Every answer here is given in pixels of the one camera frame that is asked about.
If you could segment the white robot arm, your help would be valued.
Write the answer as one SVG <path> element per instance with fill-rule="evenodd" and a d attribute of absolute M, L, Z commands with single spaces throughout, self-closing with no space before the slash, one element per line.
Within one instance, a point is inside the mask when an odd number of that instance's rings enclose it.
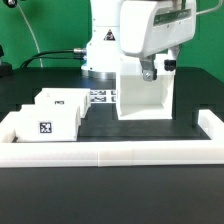
<path fill-rule="evenodd" d="M 90 0 L 92 37 L 81 66 L 85 76 L 115 79 L 120 63 L 120 10 L 125 0 Z"/>

